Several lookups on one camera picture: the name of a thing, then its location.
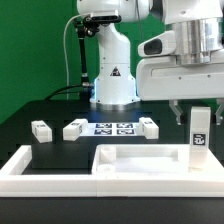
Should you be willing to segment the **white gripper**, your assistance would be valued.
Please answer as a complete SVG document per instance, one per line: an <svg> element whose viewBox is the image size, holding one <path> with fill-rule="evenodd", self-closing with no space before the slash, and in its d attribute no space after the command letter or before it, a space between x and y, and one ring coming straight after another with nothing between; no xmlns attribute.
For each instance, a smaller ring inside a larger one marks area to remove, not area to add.
<svg viewBox="0 0 224 224"><path fill-rule="evenodd" d="M224 111L224 54L213 54L211 62L180 66L174 56L142 59L136 72L137 93L143 101L170 100L178 125L183 123L181 99L216 100L216 125Z"/></svg>

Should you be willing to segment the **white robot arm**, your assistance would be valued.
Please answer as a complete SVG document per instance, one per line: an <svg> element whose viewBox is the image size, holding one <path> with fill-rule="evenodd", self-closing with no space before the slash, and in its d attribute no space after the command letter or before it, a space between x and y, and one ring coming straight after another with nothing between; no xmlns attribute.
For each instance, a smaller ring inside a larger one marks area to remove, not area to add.
<svg viewBox="0 0 224 224"><path fill-rule="evenodd" d="M140 100L167 100L177 116L183 99L215 99L224 112L224 0L77 0L87 32L99 44L100 72L90 102L119 110ZM130 42L115 25L148 15L166 26L142 42L142 60L130 73Z"/></svg>

